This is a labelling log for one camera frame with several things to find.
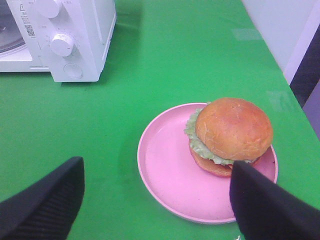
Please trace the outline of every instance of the white knob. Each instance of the white knob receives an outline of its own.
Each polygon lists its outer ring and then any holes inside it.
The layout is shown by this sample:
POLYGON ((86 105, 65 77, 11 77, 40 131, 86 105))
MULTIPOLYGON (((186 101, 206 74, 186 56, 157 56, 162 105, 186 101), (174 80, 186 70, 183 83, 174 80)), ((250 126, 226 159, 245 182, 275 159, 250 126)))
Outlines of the white knob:
POLYGON ((62 2, 61 0, 36 0, 34 5, 42 16, 52 19, 58 16, 62 2))
POLYGON ((74 46, 74 40, 65 34, 56 34, 50 44, 51 50, 61 57, 69 56, 72 53, 74 46))

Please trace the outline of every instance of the green table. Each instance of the green table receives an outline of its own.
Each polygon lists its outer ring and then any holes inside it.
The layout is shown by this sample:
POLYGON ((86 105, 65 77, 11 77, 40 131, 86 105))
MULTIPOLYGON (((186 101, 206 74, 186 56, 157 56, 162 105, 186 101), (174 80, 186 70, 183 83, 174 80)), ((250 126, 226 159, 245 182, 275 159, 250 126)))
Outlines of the green table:
POLYGON ((86 190, 68 239, 233 240, 235 222, 197 224, 158 204, 136 157, 161 112, 228 96, 269 115, 278 184, 320 209, 319 141, 240 0, 117 0, 116 7, 98 82, 0 74, 0 201, 83 156, 86 190))

